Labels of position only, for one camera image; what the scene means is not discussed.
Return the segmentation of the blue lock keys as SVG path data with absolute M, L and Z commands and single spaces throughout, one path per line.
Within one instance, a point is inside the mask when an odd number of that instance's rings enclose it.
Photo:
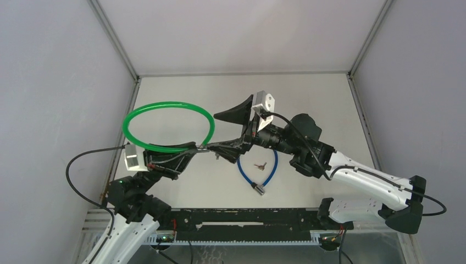
M 267 163 L 263 163 L 263 164 L 254 164 L 254 166 L 256 168 L 258 168 L 259 170 L 263 171 L 265 169 L 265 166 L 267 165 Z

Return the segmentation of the blue cable lock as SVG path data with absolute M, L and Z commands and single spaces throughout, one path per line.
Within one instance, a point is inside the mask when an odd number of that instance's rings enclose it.
M 259 170 L 254 164 L 267 163 L 264 170 Z M 271 182 L 279 164 L 278 152 L 270 149 L 253 147 L 241 155 L 236 162 L 237 168 L 248 185 L 260 196 L 265 194 L 265 187 Z

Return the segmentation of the green cable lock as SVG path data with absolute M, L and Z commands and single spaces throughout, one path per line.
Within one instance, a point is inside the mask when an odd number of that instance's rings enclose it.
M 206 146 L 215 132 L 213 115 L 192 103 L 163 101 L 140 106 L 126 115 L 121 130 L 128 142 L 143 148 L 199 140 Z

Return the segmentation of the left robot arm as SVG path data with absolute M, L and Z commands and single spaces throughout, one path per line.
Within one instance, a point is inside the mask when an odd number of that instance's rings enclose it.
M 133 176 L 110 182 L 107 201 L 112 220 L 84 263 L 128 263 L 143 242 L 157 229 L 176 234 L 186 231 L 172 207 L 147 191 L 162 178 L 177 180 L 197 152 L 194 142 L 176 145 L 177 153 L 138 149 L 124 145 L 124 161 Z

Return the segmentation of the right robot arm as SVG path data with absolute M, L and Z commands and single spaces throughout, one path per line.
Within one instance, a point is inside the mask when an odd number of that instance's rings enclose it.
M 214 118 L 242 126 L 238 139 L 208 144 L 208 149 L 231 163 L 257 145 L 291 155 L 289 162 L 306 177 L 341 182 L 367 195 L 363 200 L 324 198 L 318 223 L 325 229 L 355 221 L 383 222 L 389 228 L 416 234 L 423 217 L 426 180 L 420 176 L 400 178 L 365 166 L 319 140 L 321 128 L 306 113 L 286 120 L 285 127 L 273 124 L 272 95 L 259 92 L 241 104 L 216 113 Z

